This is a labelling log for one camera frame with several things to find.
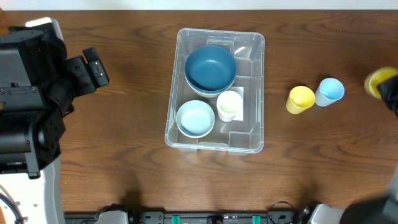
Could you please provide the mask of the yellow cup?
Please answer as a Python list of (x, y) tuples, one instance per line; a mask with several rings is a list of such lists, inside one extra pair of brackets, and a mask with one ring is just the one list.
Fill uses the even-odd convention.
[(364, 81), (364, 89), (367, 94), (380, 100), (381, 95), (377, 89), (378, 84), (397, 75), (397, 69), (394, 67), (382, 67), (372, 74), (368, 75)]
[(291, 114), (300, 114), (315, 104), (314, 92), (306, 86), (291, 89), (286, 102), (286, 109)]

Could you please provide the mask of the light blue cup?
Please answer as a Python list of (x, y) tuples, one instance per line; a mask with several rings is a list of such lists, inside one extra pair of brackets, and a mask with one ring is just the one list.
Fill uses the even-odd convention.
[(335, 78), (326, 78), (321, 81), (315, 92), (315, 103), (325, 107), (340, 99), (345, 94), (343, 84)]

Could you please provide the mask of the grey bowl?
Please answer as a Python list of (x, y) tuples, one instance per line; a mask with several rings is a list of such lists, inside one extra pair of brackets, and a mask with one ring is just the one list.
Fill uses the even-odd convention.
[(191, 100), (178, 109), (175, 121), (183, 135), (198, 139), (206, 136), (213, 129), (215, 113), (204, 101)]

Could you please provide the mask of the dark blue bowl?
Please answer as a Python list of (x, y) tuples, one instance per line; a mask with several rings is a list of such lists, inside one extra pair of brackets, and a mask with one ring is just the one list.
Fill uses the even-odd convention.
[(228, 88), (232, 87), (234, 81), (236, 80), (236, 78), (233, 78), (232, 81), (226, 87), (223, 87), (220, 90), (210, 91), (210, 90), (202, 90), (202, 89), (195, 87), (186, 75), (184, 75), (184, 77), (185, 77), (185, 80), (187, 81), (188, 85), (190, 86), (190, 88), (193, 91), (197, 92), (199, 95), (219, 95), (221, 92), (226, 91)]
[(232, 54), (216, 45), (205, 45), (189, 54), (185, 75), (202, 90), (220, 90), (236, 78), (237, 65)]

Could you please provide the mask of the cream bowl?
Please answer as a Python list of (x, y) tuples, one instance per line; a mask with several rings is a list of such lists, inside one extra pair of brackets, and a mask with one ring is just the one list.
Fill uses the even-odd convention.
[(193, 86), (190, 81), (186, 79), (189, 87), (197, 94), (205, 98), (214, 98), (220, 95), (222, 92), (228, 90), (230, 87), (232, 87), (233, 82), (231, 82), (227, 87), (222, 88), (221, 90), (216, 90), (216, 91), (207, 91), (207, 90), (200, 90), (199, 88)]

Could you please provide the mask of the cream cup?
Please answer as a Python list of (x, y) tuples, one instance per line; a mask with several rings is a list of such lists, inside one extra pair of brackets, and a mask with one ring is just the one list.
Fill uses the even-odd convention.
[(239, 111), (241, 97), (235, 91), (224, 91), (217, 97), (216, 109), (224, 111)]

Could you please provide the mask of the pink cup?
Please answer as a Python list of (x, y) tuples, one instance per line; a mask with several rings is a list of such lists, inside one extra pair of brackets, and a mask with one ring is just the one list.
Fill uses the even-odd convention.
[(231, 122), (237, 116), (238, 111), (224, 111), (218, 110), (218, 116), (223, 122)]

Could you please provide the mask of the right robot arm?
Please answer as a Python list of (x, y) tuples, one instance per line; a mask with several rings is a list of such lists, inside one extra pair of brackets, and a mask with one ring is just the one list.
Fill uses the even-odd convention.
[(397, 171), (380, 197), (352, 203), (345, 209), (313, 203), (298, 217), (307, 224), (397, 224)]

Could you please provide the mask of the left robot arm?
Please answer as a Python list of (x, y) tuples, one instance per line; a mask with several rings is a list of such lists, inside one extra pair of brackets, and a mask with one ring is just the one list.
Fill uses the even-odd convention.
[(109, 84), (95, 48), (70, 58), (50, 17), (1, 36), (1, 209), (7, 223), (64, 223), (60, 139), (73, 100)]

